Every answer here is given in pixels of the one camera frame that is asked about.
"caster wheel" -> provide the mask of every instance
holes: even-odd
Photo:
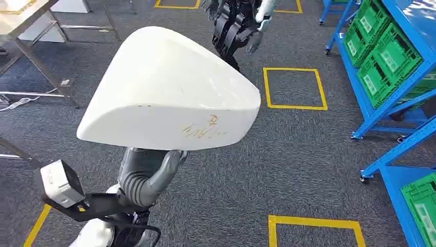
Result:
[[[367,179],[367,178],[362,178],[362,176],[360,176],[360,181],[361,181],[363,184],[369,184],[369,179]]]
[[[396,139],[397,143],[402,143],[404,141],[404,139],[406,138],[405,135],[399,135],[398,138]]]

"green plastic crate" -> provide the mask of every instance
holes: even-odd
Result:
[[[389,81],[389,78],[375,60],[375,53],[376,51],[372,51],[367,56],[362,66],[357,71],[357,77],[372,107],[377,109],[398,86]]]
[[[374,50],[375,59],[393,84],[406,80],[423,60],[394,23],[383,32]]]
[[[354,67],[360,67],[369,52],[374,49],[373,45],[368,45],[364,40],[355,22],[349,26],[344,43],[348,57]]]
[[[368,45],[375,45],[391,22],[391,16],[379,0],[364,0],[353,19]]]
[[[401,189],[427,247],[436,247],[436,172]]]

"white robot head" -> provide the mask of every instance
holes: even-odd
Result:
[[[245,136],[260,102],[250,81],[204,47],[145,27],[115,54],[77,137],[158,150],[221,147]]]

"black humanoid robot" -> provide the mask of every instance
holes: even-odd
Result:
[[[212,43],[221,58],[240,71],[233,54],[250,43],[249,52],[259,47],[271,20],[275,0],[204,0],[202,6],[214,20]]]

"white cable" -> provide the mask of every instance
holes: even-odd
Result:
[[[46,92],[46,94],[52,93],[54,91],[56,91],[56,89],[50,90],[50,91]],[[31,99],[31,98],[21,98],[19,101],[12,103],[10,106],[8,106],[6,108],[3,108],[3,109],[0,109],[0,112],[6,111],[6,110],[15,109],[15,108],[21,106],[22,104],[29,103],[29,102],[37,100],[39,98],[40,98],[40,96],[38,96],[36,98],[33,98],[33,99]]]

